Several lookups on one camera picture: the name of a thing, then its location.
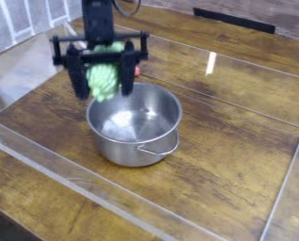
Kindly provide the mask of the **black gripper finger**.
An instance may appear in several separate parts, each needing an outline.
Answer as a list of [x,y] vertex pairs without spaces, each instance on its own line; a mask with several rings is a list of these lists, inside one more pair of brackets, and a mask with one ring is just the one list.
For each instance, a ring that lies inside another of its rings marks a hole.
[[67,48],[66,66],[75,90],[75,97],[79,100],[87,100],[90,96],[90,87],[87,84],[86,69],[80,62],[80,52],[72,43]]
[[134,90],[135,68],[136,68],[135,45],[131,41],[127,41],[124,44],[124,50],[120,56],[120,68],[119,68],[123,96],[128,96]]

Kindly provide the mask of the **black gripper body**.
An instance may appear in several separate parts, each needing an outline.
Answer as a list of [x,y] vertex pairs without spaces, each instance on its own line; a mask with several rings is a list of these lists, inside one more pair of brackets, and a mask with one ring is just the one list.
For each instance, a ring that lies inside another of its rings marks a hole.
[[[118,33],[115,31],[114,11],[126,16],[132,16],[139,11],[140,4],[136,9],[127,13],[118,3],[118,0],[82,0],[82,12],[84,23],[84,34],[78,36],[79,40],[87,42],[87,49],[92,50],[98,45],[110,45],[115,41],[140,39],[140,49],[136,50],[136,62],[148,58],[147,38],[150,34],[146,31],[139,33]],[[60,43],[70,42],[70,38],[54,36],[51,43],[54,44],[54,65],[66,65],[66,55],[60,52]]]

